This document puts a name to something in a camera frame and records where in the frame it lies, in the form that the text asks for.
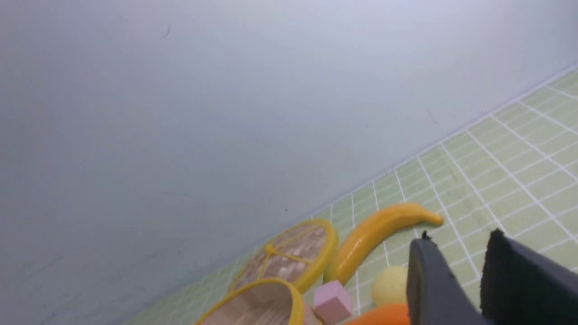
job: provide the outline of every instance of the floor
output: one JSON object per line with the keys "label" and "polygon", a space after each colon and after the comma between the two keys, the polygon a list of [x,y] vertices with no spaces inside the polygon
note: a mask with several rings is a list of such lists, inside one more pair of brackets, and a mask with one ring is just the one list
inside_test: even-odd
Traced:
{"label": "floor", "polygon": [[[497,227],[578,272],[578,71],[464,128],[311,218],[330,220],[342,241],[373,212],[404,201],[419,202],[446,222],[436,229],[418,225],[400,231],[368,256],[346,286],[354,315],[373,307],[371,285],[381,270],[407,265],[408,244],[423,229],[475,305],[488,235]],[[222,299],[248,257],[126,324],[193,324]],[[309,303],[313,289],[304,295]]]}

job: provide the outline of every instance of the tile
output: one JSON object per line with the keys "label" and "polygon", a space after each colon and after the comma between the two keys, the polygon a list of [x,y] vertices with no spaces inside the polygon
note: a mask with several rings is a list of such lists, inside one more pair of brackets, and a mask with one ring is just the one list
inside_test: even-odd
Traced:
{"label": "tile", "polygon": [[443,156],[440,156],[438,159],[431,160],[429,162],[425,162],[422,160],[422,163],[424,164],[425,170],[428,173],[432,173],[447,166],[449,163],[451,163],[451,160],[448,155],[444,154]]}
{"label": "tile", "polygon": [[530,150],[517,156],[516,158],[503,162],[503,165],[508,171],[514,173],[527,166],[530,166],[542,158],[544,158],[544,156],[538,153],[536,150]]}
{"label": "tile", "polygon": [[518,117],[515,117],[509,121],[506,122],[506,125],[512,129],[516,129],[518,127],[524,126],[526,124],[528,124],[529,122],[537,119],[540,115],[532,112],[531,110],[518,115]]}
{"label": "tile", "polygon": [[341,210],[341,211],[333,211],[333,224],[340,224],[342,222],[345,222],[346,220],[351,220],[351,217],[353,216],[353,211],[351,210]]}
{"label": "tile", "polygon": [[557,95],[557,93],[549,88],[540,88],[536,91],[534,91],[533,93],[531,93],[530,95],[527,95],[526,97],[522,98],[521,102],[530,106],[530,107],[537,107],[540,104],[551,100],[552,98],[554,98]]}
{"label": "tile", "polygon": [[406,187],[412,186],[415,183],[417,183],[423,179],[427,179],[427,176],[425,175],[425,172],[423,171],[423,169],[420,169],[417,172],[415,172],[409,176],[406,176],[404,178],[399,178],[399,183],[405,189]]}
{"label": "tile", "polygon": [[360,288],[359,288],[359,297],[360,297],[360,306],[363,308],[364,306],[368,306],[368,305],[372,305],[373,303],[373,298],[371,296],[371,287],[373,285],[373,281],[370,281],[368,283],[364,283],[363,285],[361,285],[360,282]]}
{"label": "tile", "polygon": [[385,187],[383,189],[377,190],[377,200],[381,201],[386,198],[390,198],[394,195],[402,196],[399,184],[394,184],[392,186]]}
{"label": "tile", "polygon": [[[442,218],[444,218],[444,220],[446,219],[446,217],[443,215],[443,213],[440,213],[440,216]],[[416,231],[418,236],[421,236],[421,234],[425,231],[428,232],[428,234],[431,235],[431,232],[440,228],[445,228],[445,227],[451,227],[451,225],[449,224],[449,222],[446,222],[445,224],[441,225],[441,226],[434,226],[433,224],[429,224],[429,223],[418,223],[415,225]]]}
{"label": "tile", "polygon": [[516,179],[519,180],[520,183],[527,185],[537,179],[540,179],[554,172],[557,168],[558,167],[556,167],[548,159],[544,158],[537,164],[531,165],[527,169],[524,169],[523,171],[519,171],[518,173],[516,173]]}
{"label": "tile", "polygon": [[404,186],[403,187],[403,193],[405,194],[405,197],[411,197],[413,195],[418,194],[419,192],[422,192],[423,190],[427,189],[429,187],[429,180],[424,177],[420,180],[418,180],[417,182],[413,183],[410,186]]}
{"label": "tile", "polygon": [[501,219],[530,203],[533,203],[532,198],[524,190],[519,190],[491,203],[490,209],[497,218]]}
{"label": "tile", "polygon": [[564,213],[558,217],[558,221],[572,234],[578,234],[578,209]]}
{"label": "tile", "polygon": [[[355,280],[355,275],[351,277],[351,279],[349,279],[349,281],[347,281],[347,283],[343,286],[345,288],[345,290],[347,290],[347,292],[349,292],[349,294],[351,294],[351,297],[356,297],[357,296],[357,281]],[[357,306],[357,299],[353,299],[354,300],[354,305]]]}
{"label": "tile", "polygon": [[470,261],[463,261],[451,266],[451,270],[460,283],[466,283],[476,279],[476,273]]}
{"label": "tile", "polygon": [[404,178],[421,170],[421,165],[417,159],[412,159],[396,169],[398,177]]}
{"label": "tile", "polygon": [[474,125],[473,127],[471,127],[470,129],[468,129],[468,131],[471,132],[473,136],[478,138],[480,136],[490,133],[497,126],[499,126],[499,123],[496,122],[494,119],[486,118],[481,122],[477,123],[476,125]]}
{"label": "tile", "polygon": [[445,141],[443,143],[443,145],[446,147],[446,149],[451,152],[452,150],[455,150],[465,144],[471,143],[473,142],[473,139],[471,136],[469,136],[467,133],[462,132],[458,135],[453,136],[451,139]]}
{"label": "tile", "polygon": [[480,282],[476,281],[464,287],[464,293],[478,310],[481,309]]}
{"label": "tile", "polygon": [[556,195],[545,199],[542,203],[553,214],[558,214],[576,206],[578,202],[578,186],[565,189]]}
{"label": "tile", "polygon": [[455,175],[460,175],[460,171],[455,167],[455,165],[448,165],[436,172],[429,174],[429,178],[432,183],[437,184],[447,180],[450,177],[455,177]]}
{"label": "tile", "polygon": [[578,160],[578,143],[552,156],[552,159],[561,165],[568,165]]}
{"label": "tile", "polygon": [[578,125],[578,101],[570,101],[548,113],[548,117],[558,121],[566,127],[572,128]]}
{"label": "tile", "polygon": [[343,220],[339,223],[333,223],[333,227],[335,228],[335,231],[337,231],[337,233],[340,234],[344,234],[348,231],[350,231],[353,228],[353,221],[351,220],[351,218],[349,218],[348,220]]}
{"label": "tile", "polygon": [[470,195],[464,200],[447,207],[447,213],[452,220],[457,220],[461,217],[469,215],[477,208],[484,206],[484,203],[476,195]]}
{"label": "tile", "polygon": [[358,201],[363,201],[367,197],[373,196],[373,184],[367,184],[361,189],[353,192],[353,204]]}
{"label": "tile", "polygon": [[477,189],[481,190],[506,177],[508,177],[508,172],[506,172],[502,167],[494,167],[483,175],[480,175],[478,178],[473,179],[472,183]]}
{"label": "tile", "polygon": [[390,197],[384,198],[383,200],[380,200],[379,203],[379,208],[383,209],[386,208],[390,205],[393,204],[397,204],[397,203],[403,203],[403,197],[401,195],[401,192],[396,193],[395,195],[392,195]]}
{"label": "tile", "polygon": [[390,266],[404,265],[409,261],[409,245],[404,246],[398,250],[389,253],[390,248],[387,248],[390,259]]}
{"label": "tile", "polygon": [[485,145],[486,149],[488,149],[491,153],[497,153],[505,148],[513,145],[515,142],[518,141],[518,137],[514,135],[512,132],[507,132],[503,135],[499,140],[489,143]]}
{"label": "tile", "polygon": [[375,259],[371,263],[363,265],[357,269],[357,276],[360,283],[374,280],[375,277],[387,267],[385,254],[383,252],[383,245],[379,246],[382,258]]}
{"label": "tile", "polygon": [[355,223],[360,224],[363,220],[367,219],[369,216],[377,212],[377,206],[375,203],[372,207],[365,209],[360,212],[355,212]]}
{"label": "tile", "polygon": [[569,72],[567,75],[563,76],[562,78],[552,82],[550,84],[550,87],[557,90],[566,91],[575,86],[577,83],[578,83],[578,73],[572,71]]}
{"label": "tile", "polygon": [[444,227],[439,227],[429,232],[433,241],[438,244],[438,247],[442,247],[458,239],[449,221],[444,220],[444,223],[448,223],[447,227],[444,225]]}
{"label": "tile", "polygon": [[473,193],[473,188],[467,184],[459,184],[455,186],[453,189],[440,194],[439,198],[442,200],[442,203],[446,206],[449,206],[453,203],[456,203],[460,200],[463,200],[466,196]]}
{"label": "tile", "polygon": [[574,176],[578,176],[578,162],[566,166],[566,170]]}
{"label": "tile", "polygon": [[498,164],[496,164],[494,159],[485,158],[463,169],[463,171],[464,174],[466,174],[466,177],[472,179],[480,176],[484,172],[489,171],[490,169],[495,168],[497,166]]}
{"label": "tile", "polygon": [[558,94],[554,98],[538,105],[536,107],[536,110],[538,110],[542,113],[551,112],[552,110],[554,110],[560,106],[563,106],[564,104],[566,104],[570,101],[571,101],[570,97],[563,95],[563,94]]}
{"label": "tile", "polygon": [[523,127],[516,129],[516,133],[519,136],[526,138],[527,136],[536,132],[536,130],[543,128],[544,126],[546,126],[548,124],[551,124],[551,123],[548,121],[547,118],[539,117],[535,121],[528,123],[527,125],[524,125]]}
{"label": "tile", "polygon": [[431,200],[425,203],[420,203],[425,209],[428,209],[431,212],[438,212],[442,210],[442,205],[439,203],[438,199]]}
{"label": "tile", "polygon": [[495,127],[492,130],[492,132],[487,133],[487,134],[477,138],[477,140],[482,145],[487,146],[487,145],[490,145],[490,144],[500,140],[502,137],[504,137],[508,133],[510,133],[510,131],[508,131],[505,127],[499,125],[499,126]]}
{"label": "tile", "polygon": [[376,260],[385,259],[386,251],[383,243],[379,243],[366,257],[361,266],[370,264]]}
{"label": "tile", "polygon": [[462,240],[466,246],[468,253],[476,254],[484,249],[488,245],[488,240],[490,240],[490,233],[494,231],[495,228],[491,226],[484,227],[482,230],[464,237]]}
{"label": "tile", "polygon": [[448,149],[448,152],[451,154],[452,157],[454,157],[454,159],[459,160],[478,150],[481,150],[481,147],[477,143],[473,142],[471,145],[462,146],[452,151]]}
{"label": "tile", "polygon": [[411,197],[407,197],[407,201],[408,202],[416,202],[419,204],[424,204],[426,202],[430,202],[431,200],[435,200],[436,199],[436,195],[434,190],[430,187],[428,189],[425,189],[424,191],[413,195]]}
{"label": "tile", "polygon": [[316,220],[331,220],[331,209],[329,207],[323,209],[321,212],[313,215],[313,219]]}
{"label": "tile", "polygon": [[508,195],[520,187],[515,180],[508,177],[500,182],[480,191],[480,195],[486,202],[493,202],[505,195]]}
{"label": "tile", "polygon": [[485,150],[479,149],[479,150],[473,152],[472,154],[470,154],[469,156],[459,158],[459,159],[456,159],[456,158],[454,158],[454,159],[461,168],[467,168],[467,167],[477,163],[478,161],[480,161],[484,158],[490,158],[490,155]]}
{"label": "tile", "polygon": [[425,152],[424,154],[420,155],[421,163],[424,165],[429,164],[434,160],[439,160],[446,156],[446,151],[442,148],[441,145],[437,145],[430,149],[429,151]]}
{"label": "tile", "polygon": [[389,172],[388,174],[376,179],[374,182],[375,189],[378,191],[397,183],[397,178],[393,172]]}
{"label": "tile", "polygon": [[472,262],[473,265],[476,267],[476,270],[482,274],[484,272],[484,263],[486,263],[486,253],[479,253],[472,255]]}
{"label": "tile", "polygon": [[501,221],[502,226],[510,236],[516,236],[522,231],[548,219],[548,214],[537,205],[514,213]]}
{"label": "tile", "polygon": [[498,113],[495,114],[495,117],[501,122],[506,122],[527,111],[528,109],[522,106],[522,104],[513,103],[510,106],[501,109]]}
{"label": "tile", "polygon": [[494,154],[494,157],[501,163],[504,163],[523,154],[524,152],[527,152],[529,149],[530,146],[528,146],[524,141],[519,140],[508,146],[505,150]]}
{"label": "tile", "polygon": [[539,251],[554,243],[567,239],[568,235],[553,221],[547,221],[540,227],[533,228],[515,237],[517,241],[529,248]]}
{"label": "tile", "polygon": [[368,312],[370,309],[375,308],[376,305],[373,303],[373,301],[370,301],[368,303],[366,303],[365,305],[363,305],[364,303],[362,302],[361,305],[362,307],[360,308],[360,315],[365,314],[366,312]]}
{"label": "tile", "polygon": [[494,223],[494,217],[492,213],[486,209],[479,209],[472,212],[471,215],[461,218],[454,222],[455,229],[458,231],[460,236],[470,234],[472,231],[484,227],[488,227]]}
{"label": "tile", "polygon": [[459,241],[455,241],[452,244],[440,248],[440,251],[442,251],[443,257],[446,259],[448,264],[466,258],[466,252]]}
{"label": "tile", "polygon": [[351,210],[351,196],[342,198],[340,201],[333,204],[333,214],[338,215],[340,212]]}
{"label": "tile", "polygon": [[416,235],[413,228],[404,228],[399,230],[386,239],[387,250],[393,250],[404,245],[409,245],[415,237]]}
{"label": "tile", "polygon": [[566,172],[557,171],[544,179],[538,180],[534,184],[528,186],[528,190],[534,197],[541,200],[547,195],[552,194],[558,189],[569,186],[574,183],[575,180]]}
{"label": "tile", "polygon": [[450,177],[444,179],[441,182],[435,183],[435,189],[438,191],[438,194],[443,194],[448,190],[455,188],[456,186],[461,186],[463,184],[468,184],[468,181],[462,176],[462,173],[459,171],[455,174],[452,174]]}
{"label": "tile", "polygon": [[357,216],[361,212],[365,212],[369,209],[375,210],[377,208],[377,202],[375,196],[371,195],[366,197],[363,201],[359,201],[353,205],[353,213]]}
{"label": "tile", "polygon": [[344,231],[343,233],[338,233],[340,245],[343,244],[343,241],[345,241],[345,239],[349,236],[349,234],[351,234],[351,230]]}
{"label": "tile", "polygon": [[559,135],[566,130],[562,127],[548,121],[547,124],[535,132],[525,136],[524,138],[528,140],[533,145],[538,145],[542,142],[549,141],[549,139],[553,138],[556,135]]}
{"label": "tile", "polygon": [[578,243],[576,241],[567,241],[541,254],[567,269],[578,267]]}

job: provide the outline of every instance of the yellow ball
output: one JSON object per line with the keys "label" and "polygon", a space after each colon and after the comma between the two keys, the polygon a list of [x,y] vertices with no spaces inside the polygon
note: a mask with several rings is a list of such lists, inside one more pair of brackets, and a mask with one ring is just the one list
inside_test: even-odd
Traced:
{"label": "yellow ball", "polygon": [[377,306],[407,304],[407,268],[388,267],[373,281],[371,294]]}

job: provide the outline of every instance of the pink cube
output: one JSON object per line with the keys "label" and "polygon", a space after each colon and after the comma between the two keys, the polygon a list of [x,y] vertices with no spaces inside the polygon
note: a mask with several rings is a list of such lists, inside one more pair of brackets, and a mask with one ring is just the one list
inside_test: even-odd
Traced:
{"label": "pink cube", "polygon": [[351,317],[351,297],[338,280],[315,289],[313,308],[323,324],[336,324]]}

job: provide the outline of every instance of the white grout line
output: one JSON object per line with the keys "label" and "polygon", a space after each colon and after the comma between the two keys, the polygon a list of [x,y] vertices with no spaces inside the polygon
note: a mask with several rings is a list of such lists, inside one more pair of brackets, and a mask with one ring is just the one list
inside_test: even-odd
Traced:
{"label": "white grout line", "polygon": [[[544,143],[546,143],[546,142],[549,142],[549,141],[551,141],[551,140],[553,140],[553,139],[555,139],[555,138],[558,138],[559,136],[561,136],[561,135],[564,134],[564,133],[565,133],[565,131],[562,132],[562,133],[560,133],[560,134],[554,135],[554,136],[552,136],[551,138],[548,138],[548,139],[542,141],[541,143],[537,144],[537,146],[540,146],[540,145],[542,145],[542,144],[544,144]],[[557,150],[556,152],[552,153],[551,156],[554,156],[554,155],[556,155],[556,154],[558,154],[558,153],[560,153],[560,152],[562,152],[562,151],[564,151],[564,150],[566,150],[566,149],[574,146],[574,145],[577,144],[577,143],[578,143],[578,142],[572,142],[570,145],[564,146],[563,148],[561,148],[561,149]],[[508,158],[506,161],[504,161],[504,164],[507,164],[507,163],[509,163],[510,161],[512,161],[512,160],[514,160],[514,159],[516,159],[516,158],[518,158],[518,157],[520,157],[520,156],[522,156],[522,155],[524,155],[524,154],[526,154],[526,153],[528,153],[528,152],[530,152],[530,151],[532,151],[532,150],[533,150],[532,148],[529,148],[528,150],[524,150],[523,152],[521,152],[521,153],[519,153],[519,154],[516,154],[515,156],[513,156],[513,157],[511,157],[511,158]],[[547,158],[541,158],[540,160],[536,160],[535,162],[533,162],[533,163],[525,166],[524,168],[522,168],[522,169],[514,172],[513,174],[514,174],[514,175],[518,175],[519,173],[527,170],[528,168],[533,167],[534,165],[537,165],[537,164],[543,162],[543,161],[546,160],[546,159],[547,159]],[[491,172],[491,171],[493,171],[493,170],[495,170],[495,169],[497,169],[497,168],[499,168],[499,167],[490,168],[490,169],[482,172],[481,174],[479,174],[479,175],[477,175],[476,177],[472,178],[472,181],[475,182],[476,180],[482,178],[483,176],[485,176],[486,174],[488,174],[489,172]],[[435,183],[435,184],[442,183],[442,182],[444,182],[446,179],[450,179],[450,178],[451,178],[451,176],[447,176],[447,177],[441,179],[440,181],[438,181],[438,182]],[[492,183],[492,184],[484,187],[483,189],[480,189],[480,191],[486,190],[486,189],[488,189],[489,187],[491,187],[491,186],[493,186],[493,185],[496,185],[497,183],[499,183],[499,182],[501,182],[501,181],[502,181],[502,180],[496,181],[496,182],[494,182],[494,183]],[[454,189],[457,188],[458,186],[460,186],[460,184],[455,185],[455,186],[452,186],[452,187],[450,187],[449,189],[447,189],[447,190],[445,190],[445,191],[443,191],[443,192],[439,192],[439,195],[442,196],[442,195],[448,193],[449,191],[454,190]],[[419,195],[419,194],[421,194],[421,193],[429,190],[430,188],[431,188],[431,187],[427,187],[426,189],[421,190],[421,191],[419,191],[418,193],[413,194],[411,197],[415,197],[415,196],[417,196],[417,195]],[[383,202],[383,201],[385,201],[385,200],[387,200],[387,199],[389,199],[389,198],[391,198],[391,197],[393,197],[393,196],[395,196],[395,195],[397,195],[397,193],[394,193],[394,194],[392,194],[392,195],[389,195],[387,198],[383,198],[383,199],[380,200],[379,202]],[[435,198],[433,198],[433,199],[431,199],[431,200],[428,200],[428,201],[425,202],[424,204],[430,203],[430,202],[433,201],[433,200],[435,200]]]}
{"label": "white grout line", "polygon": [[[371,183],[373,184],[373,195],[375,196],[375,207],[377,210],[379,210],[379,203],[377,201],[377,192],[375,191],[375,182],[371,182]],[[383,241],[383,252],[386,255],[387,266],[390,266],[390,257],[387,255],[386,241]]]}
{"label": "white grout line", "polygon": [[[181,302],[183,301],[184,298],[184,290],[181,290],[181,292],[179,293],[179,301],[176,303],[176,306],[180,306]],[[171,320],[173,319],[173,315],[177,312],[177,308],[175,308],[171,314],[169,315],[169,319],[166,321],[167,324],[171,323]]]}
{"label": "white grout line", "polygon": [[[355,207],[353,207],[353,192],[351,193],[351,225],[355,228]],[[357,307],[360,306],[360,277],[355,271],[355,291],[357,292]]]}
{"label": "white grout line", "polygon": [[549,88],[550,90],[553,90],[553,91],[555,91],[556,93],[558,93],[558,94],[560,94],[560,95],[564,95],[564,96],[566,96],[566,97],[570,97],[571,99],[576,99],[576,98],[578,98],[578,96],[574,96],[574,95],[572,95],[572,94],[568,94],[566,91],[558,90],[558,89],[556,89],[556,88],[554,88],[554,87],[551,87],[551,86],[546,86],[546,88]]}
{"label": "white grout line", "polygon": [[[421,159],[420,159],[419,156],[417,156],[417,161],[420,163],[421,167],[424,168],[423,164],[421,163]],[[438,198],[439,203],[441,204],[441,206],[442,206],[442,208],[443,208],[443,210],[444,210],[444,212],[445,212],[445,214],[446,214],[446,216],[447,216],[446,219],[450,222],[451,227],[454,229],[455,234],[456,234],[456,236],[458,237],[458,240],[460,241],[460,244],[462,245],[462,248],[464,249],[466,255],[468,256],[468,259],[469,259],[469,261],[470,261],[470,263],[471,263],[471,265],[472,265],[472,268],[473,268],[473,270],[474,270],[474,272],[475,272],[475,274],[476,274],[476,277],[477,277],[478,279],[480,279],[480,273],[477,271],[476,266],[474,265],[471,256],[468,254],[468,250],[467,250],[467,248],[466,248],[466,245],[464,244],[464,241],[461,239],[460,234],[458,233],[458,230],[456,229],[454,222],[453,222],[453,221],[451,220],[451,218],[449,217],[449,214],[447,213],[446,206],[445,206],[444,203],[442,202],[442,199],[439,197],[438,192],[436,191],[436,189],[435,189],[435,187],[434,187],[434,184],[432,183],[432,180],[429,178],[429,175],[428,175],[427,173],[426,173],[425,175],[426,175],[426,177],[428,178],[429,183],[432,185],[433,191],[434,191],[436,197]]]}
{"label": "white grout line", "polygon": [[552,249],[552,248],[554,248],[554,247],[563,245],[563,244],[565,244],[565,243],[567,243],[567,242],[569,242],[569,241],[571,241],[571,240],[572,240],[572,238],[566,238],[566,239],[564,239],[563,241],[560,241],[560,242],[557,242],[557,243],[548,245],[548,246],[544,247],[543,249],[540,249],[540,250],[538,251],[538,253],[541,254],[541,253],[543,253],[543,252],[545,252],[545,251],[547,251],[547,250],[550,250],[550,249]]}
{"label": "white grout line", "polygon": [[522,103],[522,102],[520,102],[520,103],[521,103],[522,105],[524,105],[527,109],[529,109],[529,110],[533,111],[534,113],[542,116],[542,117],[545,118],[546,120],[548,120],[548,121],[550,121],[550,122],[552,122],[552,123],[554,123],[554,124],[557,124],[559,127],[563,128],[563,129],[566,129],[566,131],[570,131],[570,132],[578,135],[578,132],[577,132],[576,130],[568,127],[568,126],[565,125],[565,124],[560,123],[560,121],[558,121],[558,120],[556,120],[556,119],[553,119],[553,118],[551,118],[550,116],[548,116],[548,115],[540,112],[539,110],[535,110],[534,108],[532,108],[532,107],[530,107],[530,106],[528,106],[528,105],[526,105],[526,104],[524,104],[524,103]]}
{"label": "white grout line", "polygon": [[[474,253],[474,254],[471,254],[471,257],[478,256],[478,255],[483,254],[483,253],[485,253],[485,252],[486,252],[486,249],[484,248],[483,250],[481,250],[481,251],[479,251],[479,252],[476,252],[476,253]],[[452,263],[450,264],[450,267],[454,267],[454,266],[456,266],[456,265],[458,265],[458,264],[460,264],[460,263],[466,262],[467,260],[468,260],[468,257],[467,257],[467,256],[464,257],[464,258],[461,258],[461,259],[459,259],[459,260],[457,260],[457,261],[452,262]]]}
{"label": "white grout line", "polygon": [[480,279],[474,279],[474,280],[467,281],[466,283],[464,283],[463,285],[461,285],[461,287],[462,287],[462,288],[463,288],[463,287],[467,287],[467,286],[469,286],[469,285],[471,285],[471,284],[474,284],[474,283],[476,283],[476,282],[480,282]]}
{"label": "white grout line", "polygon": [[[578,142],[573,142],[573,143],[571,143],[570,145],[564,146],[562,149],[559,149],[559,150],[557,150],[556,152],[552,153],[551,156],[554,156],[554,155],[556,155],[556,154],[558,154],[558,153],[560,153],[560,152],[562,152],[562,151],[564,151],[564,150],[566,150],[566,149],[574,146],[574,145],[577,144],[577,143],[578,143]],[[517,155],[517,156],[515,156],[515,157],[513,157],[513,158],[511,158],[511,159],[508,159],[507,161],[504,162],[504,164],[506,164],[508,161],[510,161],[510,160],[512,160],[512,159],[514,159],[514,158],[516,158],[516,157],[518,157],[518,156],[521,156],[522,154]],[[533,167],[533,166],[535,166],[535,165],[538,165],[539,163],[542,163],[544,160],[547,160],[547,158],[541,158],[541,159],[539,159],[539,160],[536,160],[536,161],[533,162],[532,164],[529,164],[529,165],[525,166],[524,168],[522,168],[522,169],[520,169],[520,170],[518,170],[518,171],[516,171],[516,172],[513,172],[513,175],[518,175],[518,174],[524,172],[525,170],[527,170],[527,169],[529,169],[529,168],[531,168],[531,167]],[[489,173],[489,172],[491,172],[491,171],[493,171],[493,170],[495,170],[495,169],[498,169],[498,168],[500,168],[500,167],[490,168],[490,169],[488,169],[487,171],[484,171],[483,173],[481,173],[479,176],[473,178],[472,181],[475,182],[476,180],[480,179],[480,178],[481,178],[482,176],[484,176],[485,174],[487,174],[487,173]],[[536,182],[539,182],[540,180],[543,180],[543,179],[545,179],[546,177],[551,176],[552,174],[554,174],[554,173],[556,173],[556,172],[558,172],[558,170],[555,170],[555,171],[550,172],[550,173],[548,173],[548,174],[546,174],[546,175],[544,175],[544,176],[541,176],[540,178],[531,181],[530,183],[526,184],[525,186],[526,186],[526,187],[531,186],[531,185],[535,184]],[[489,189],[490,187],[492,187],[492,186],[494,186],[494,185],[496,185],[496,184],[498,184],[498,183],[500,183],[500,182],[503,182],[503,181],[504,181],[504,179],[497,180],[496,182],[491,183],[491,184],[489,184],[489,185],[486,186],[486,187],[483,187],[482,189],[480,189],[480,191],[487,190],[487,189]],[[452,186],[452,187],[450,187],[449,189],[445,190],[444,192],[440,192],[439,194],[440,194],[440,195],[444,195],[444,194],[448,193],[449,191],[455,190],[455,189],[456,189],[457,187],[459,187],[459,186],[460,186],[460,184],[455,185],[455,186]],[[512,191],[512,192],[509,192],[509,193],[507,193],[507,194],[504,194],[504,197],[507,196],[507,195],[509,195],[509,194],[512,194],[512,193],[514,193],[514,192],[517,192],[517,191],[519,191],[519,189],[514,190],[514,191]],[[491,201],[491,203],[494,203],[494,202],[496,202],[496,201],[498,201],[498,200],[500,200],[500,199],[501,199],[501,198],[495,199],[495,200]],[[435,199],[431,199],[431,200],[425,202],[424,204],[430,203],[430,202],[433,201],[433,200],[435,200]],[[456,203],[459,203],[459,202],[461,202],[461,201],[463,201],[463,200],[464,200],[464,199],[461,199],[461,200],[459,200],[459,201],[457,201],[457,202],[454,202],[454,203],[452,203],[451,205],[449,205],[449,207],[451,207],[451,206],[455,205]]]}
{"label": "white grout line", "polygon": [[[401,197],[403,198],[404,202],[407,202],[407,200],[405,198],[405,193],[403,192],[403,187],[401,186],[401,181],[399,180],[399,177],[397,175],[397,171],[394,171],[394,172],[395,172],[395,178],[397,178],[397,180],[398,180],[399,190],[401,191]],[[416,238],[419,238],[419,235],[417,234],[416,226],[412,226],[412,228],[413,228],[413,234],[416,236]]]}
{"label": "white grout line", "polygon": [[227,288],[229,288],[229,286],[231,285],[231,281],[233,281],[233,276],[236,273],[236,268],[237,268],[237,265],[239,264],[239,260],[240,260],[240,257],[237,258],[237,260],[235,261],[235,265],[233,265],[233,269],[231,269],[231,274],[229,274],[229,279],[227,280],[227,285],[226,285]]}
{"label": "white grout line", "polygon": [[577,184],[577,183],[574,182],[574,183],[572,183],[572,184],[570,184],[570,185],[567,185],[567,186],[562,187],[561,189],[557,189],[556,191],[554,191],[554,192],[548,194],[547,196],[541,198],[540,201],[547,200],[547,199],[555,196],[556,194],[558,194],[558,193],[560,193],[560,192],[563,192],[563,191],[565,191],[565,190],[567,190],[567,189],[570,189],[570,188],[572,188],[572,187],[575,187],[576,184]]}
{"label": "white grout line", "polygon": [[562,212],[558,212],[558,213],[555,215],[555,217],[558,218],[558,217],[560,217],[560,216],[565,215],[566,213],[569,213],[569,212],[572,212],[572,211],[575,211],[575,210],[578,210],[578,205],[576,205],[576,206],[574,206],[574,207],[572,207],[572,208],[570,208],[570,209],[564,210],[564,211],[562,211]]}
{"label": "white grout line", "polygon": [[[217,275],[215,276],[215,280],[213,281],[213,284],[211,285],[211,289],[209,289],[209,293],[207,293],[207,297],[205,298],[205,302],[203,302],[203,304],[202,304],[201,307],[199,308],[199,310],[201,311],[201,314],[205,313],[205,307],[206,307],[206,304],[207,304],[207,302],[208,302],[207,300],[209,300],[209,297],[210,297],[211,294],[213,293],[213,289],[215,288],[215,285],[216,285],[216,283],[217,283],[218,276],[221,275],[221,270],[222,270],[222,269],[219,269],[219,270],[217,271]],[[184,319],[185,316],[186,316],[186,315],[183,315],[183,318],[181,318],[181,321],[180,321],[180,322],[181,322],[181,325],[183,324],[183,319]]]}
{"label": "white grout line", "polygon": [[[498,119],[492,117],[495,121],[497,121],[498,123],[501,123]],[[511,129],[509,129],[508,127],[506,127],[510,132],[512,132],[515,136],[517,136],[520,139],[523,139],[524,141],[526,141],[526,139],[522,138],[518,133],[512,131]],[[539,150],[538,148],[536,148],[535,146],[533,146],[531,143],[529,143],[528,141],[526,141],[527,145],[529,145],[530,147],[533,147],[538,153],[540,153],[543,157],[548,158],[550,160],[550,162],[555,163],[555,165],[560,166],[557,162],[555,162],[551,157],[547,156],[545,153],[543,153],[541,150]],[[546,207],[540,202],[540,200],[538,200],[522,183],[520,183],[520,181],[514,176],[512,175],[512,173],[504,166],[502,165],[501,162],[499,162],[498,159],[496,159],[496,157],[494,157],[494,155],[492,155],[486,148],[484,148],[484,150],[486,150],[486,152],[495,160],[495,162],[500,165],[509,175],[510,177],[518,184],[518,186],[520,186],[522,188],[523,191],[526,192],[526,194],[532,198],[532,200],[538,204],[540,206],[540,208],[542,208],[549,216],[549,219],[553,220],[554,222],[556,222],[570,237],[572,237],[572,233],[570,233],[570,231],[568,231],[568,229],[566,229],[566,227],[564,227],[564,225],[562,225],[558,219],[556,219],[554,217],[554,215],[552,215],[552,213],[550,212],[550,210],[546,209]]]}

